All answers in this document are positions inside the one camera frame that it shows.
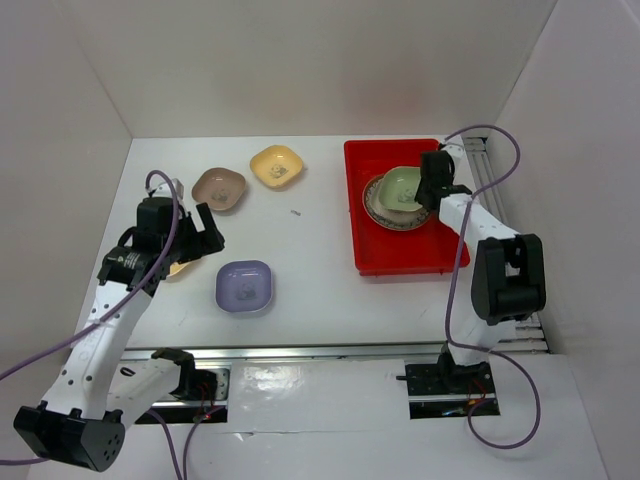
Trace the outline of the yellow square plate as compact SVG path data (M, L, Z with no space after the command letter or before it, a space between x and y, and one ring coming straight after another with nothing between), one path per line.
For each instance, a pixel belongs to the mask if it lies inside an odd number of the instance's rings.
M267 188L279 190L292 183L302 173L305 164L291 148L272 145L254 155L249 167Z
M170 266L169 272L167 274L167 278L168 279L178 278L181 274L191 270L196 264L197 264L197 261L191 261L186 263L175 262Z

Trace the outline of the green panda plate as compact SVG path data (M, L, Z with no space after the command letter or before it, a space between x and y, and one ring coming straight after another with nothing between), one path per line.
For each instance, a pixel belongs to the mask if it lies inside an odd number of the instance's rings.
M420 168L399 166L389 170L379 189L379 200L383 207L393 211L414 212L422 208L415 200L421 180Z

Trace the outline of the brown square panda plate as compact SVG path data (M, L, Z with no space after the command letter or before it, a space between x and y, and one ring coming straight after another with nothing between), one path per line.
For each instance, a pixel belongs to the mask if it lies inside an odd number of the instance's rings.
M206 170L191 190L194 201L205 203L214 212L234 208L247 188L245 177L233 170L214 167Z

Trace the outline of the purple square panda plate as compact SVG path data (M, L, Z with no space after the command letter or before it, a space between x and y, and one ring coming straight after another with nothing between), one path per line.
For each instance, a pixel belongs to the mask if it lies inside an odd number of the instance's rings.
M269 306L273 293L272 270L260 260L229 262L216 275L216 304L230 314L261 311Z

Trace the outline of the round floral patterned plate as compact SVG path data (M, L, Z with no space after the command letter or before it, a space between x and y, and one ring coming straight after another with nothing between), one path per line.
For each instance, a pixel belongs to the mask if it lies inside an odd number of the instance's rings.
M372 178L363 190L362 204L368 217L377 225L396 232L416 230L425 225L430 214L424 208L407 212L390 209L382 204L380 199L382 179L382 175Z

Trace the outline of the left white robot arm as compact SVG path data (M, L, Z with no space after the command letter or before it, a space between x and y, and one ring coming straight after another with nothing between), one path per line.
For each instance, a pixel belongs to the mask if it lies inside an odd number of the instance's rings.
M119 363L137 322L175 263L218 253L224 238L208 206L197 207L204 228L167 197L144 199L136 224L103 259L90 332L75 341L59 376L36 406L21 407L13 427L42 460L107 470L117 459L125 432L165 396L211 401L215 373L200 370L192 354L162 347L119 387Z

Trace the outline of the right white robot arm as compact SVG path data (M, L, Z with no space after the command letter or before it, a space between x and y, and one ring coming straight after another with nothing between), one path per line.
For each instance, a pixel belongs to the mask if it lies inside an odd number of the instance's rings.
M468 251L474 259L467 319L454 322L453 300L445 313L446 351L436 379L448 392L460 391L471 379L471 366L515 332L546 304L543 246L535 234L520 234L504 225L454 183L453 157L445 150L421 154L420 182L415 200L435 213L459 236L456 261Z

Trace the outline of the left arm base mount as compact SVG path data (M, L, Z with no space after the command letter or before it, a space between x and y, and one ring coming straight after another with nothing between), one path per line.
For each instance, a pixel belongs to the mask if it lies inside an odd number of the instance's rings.
M187 380L155 401L151 410L167 424L226 423L230 370L195 369Z

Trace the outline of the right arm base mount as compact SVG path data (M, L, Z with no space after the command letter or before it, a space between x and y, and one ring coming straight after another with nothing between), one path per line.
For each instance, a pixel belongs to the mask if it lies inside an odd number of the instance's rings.
M471 367L406 364L395 377L407 391L411 420L498 416L500 408L488 363Z

